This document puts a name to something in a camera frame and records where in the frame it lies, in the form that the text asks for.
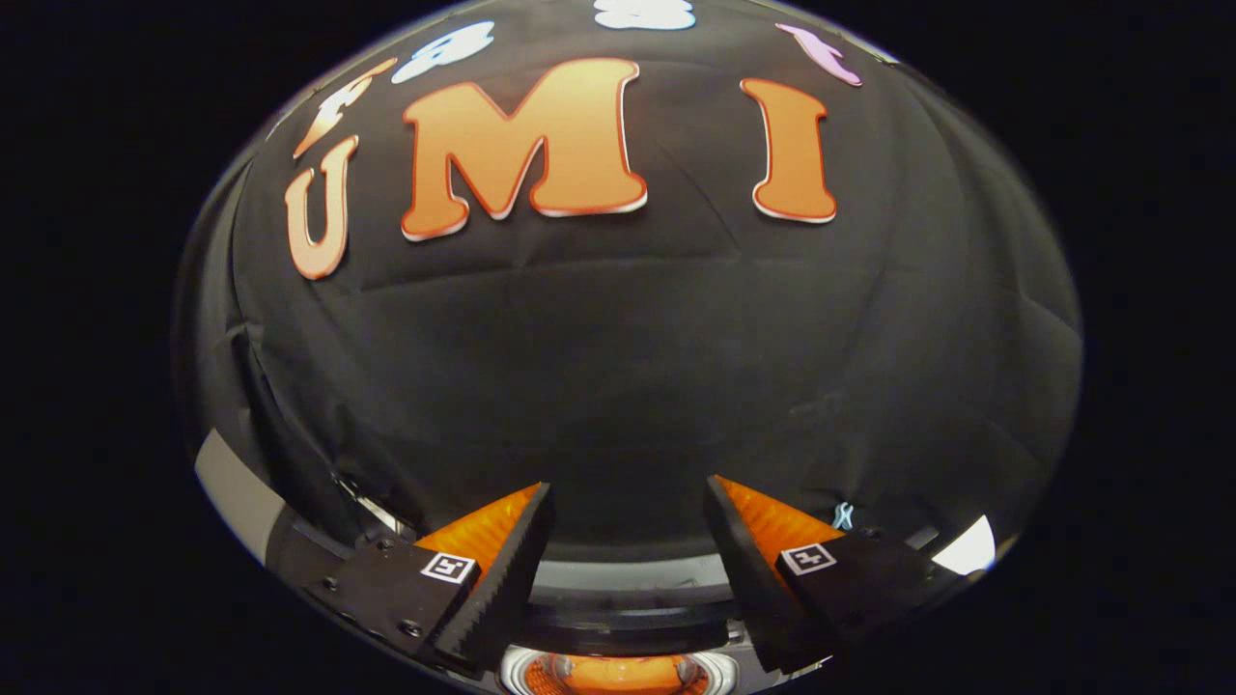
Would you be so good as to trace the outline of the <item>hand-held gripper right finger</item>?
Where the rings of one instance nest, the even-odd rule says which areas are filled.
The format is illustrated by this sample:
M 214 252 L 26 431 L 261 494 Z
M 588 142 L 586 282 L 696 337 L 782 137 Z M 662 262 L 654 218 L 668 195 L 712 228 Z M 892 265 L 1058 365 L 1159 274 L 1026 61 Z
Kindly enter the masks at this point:
M 968 580 L 880 529 L 844 532 L 719 475 L 705 518 L 759 663 L 785 674 L 921 620 Z

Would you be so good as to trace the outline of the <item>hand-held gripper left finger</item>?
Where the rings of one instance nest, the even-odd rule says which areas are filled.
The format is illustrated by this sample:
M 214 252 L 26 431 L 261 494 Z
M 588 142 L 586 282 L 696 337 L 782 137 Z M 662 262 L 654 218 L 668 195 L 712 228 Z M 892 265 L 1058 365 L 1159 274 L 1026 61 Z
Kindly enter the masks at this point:
M 318 579 L 316 602 L 426 668 L 482 676 L 520 628 L 551 529 L 551 485 L 534 484 L 423 540 L 372 542 Z

